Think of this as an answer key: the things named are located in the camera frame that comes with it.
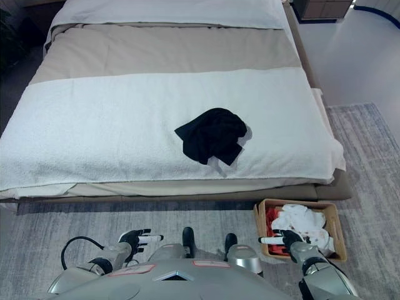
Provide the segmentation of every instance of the wooden drawer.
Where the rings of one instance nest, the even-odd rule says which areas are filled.
[[[339,19],[343,18],[349,9],[349,2],[327,2],[321,13],[321,18]]]
[[[304,19],[320,18],[324,7],[325,2],[309,2],[302,17]]]

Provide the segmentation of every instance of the white towel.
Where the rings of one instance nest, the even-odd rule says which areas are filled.
[[[292,230],[308,238],[312,245],[318,247],[323,255],[329,256],[334,250],[333,238],[323,229],[326,219],[321,212],[299,204],[285,204],[278,218],[271,223],[272,230]]]
[[[250,128],[232,166],[183,154],[174,130],[208,109]],[[344,169],[299,67],[130,74],[27,87],[0,140],[0,190],[48,184],[305,178]]]

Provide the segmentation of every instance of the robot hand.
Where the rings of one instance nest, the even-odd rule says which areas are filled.
[[[162,241],[164,239],[164,236],[162,235],[149,236],[146,234],[150,232],[151,229],[141,229],[125,232],[121,235],[121,237],[119,238],[119,243],[128,243],[131,246],[131,253],[125,259],[125,263],[131,261],[136,253],[143,252],[143,248],[141,248],[141,246],[145,246],[151,242]]]

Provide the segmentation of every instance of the black cable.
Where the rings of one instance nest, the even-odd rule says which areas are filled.
[[[67,249],[68,245],[71,244],[71,242],[75,241],[76,239],[85,239],[85,240],[87,240],[87,241],[89,241],[89,242],[95,244],[98,248],[100,248],[100,249],[102,249],[102,250],[104,249],[104,246],[100,245],[98,242],[96,242],[95,240],[93,240],[93,239],[91,239],[90,237],[87,237],[87,236],[76,236],[76,237],[70,239],[70,240],[65,244],[64,248],[63,248],[62,251],[61,251],[61,265],[62,265],[62,268],[63,268],[64,270],[67,269],[67,266],[65,265],[65,259],[64,259],[65,250]]]

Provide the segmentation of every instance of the gray floor rug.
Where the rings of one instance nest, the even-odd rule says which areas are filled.
[[[398,299],[400,293],[400,150],[373,104],[330,107],[332,128],[343,143],[354,197],[336,202],[348,261],[338,264],[363,299]],[[59,255],[71,237],[85,235],[115,243],[128,229],[151,228],[165,240],[146,246],[143,262],[162,243],[179,243],[184,226],[193,227],[198,257],[223,257],[224,237],[259,251],[251,202],[131,202],[98,204],[22,204],[0,258],[0,298],[45,291],[62,271]],[[67,265],[82,263],[96,248],[71,244]],[[298,266],[262,256],[264,276],[301,299]]]

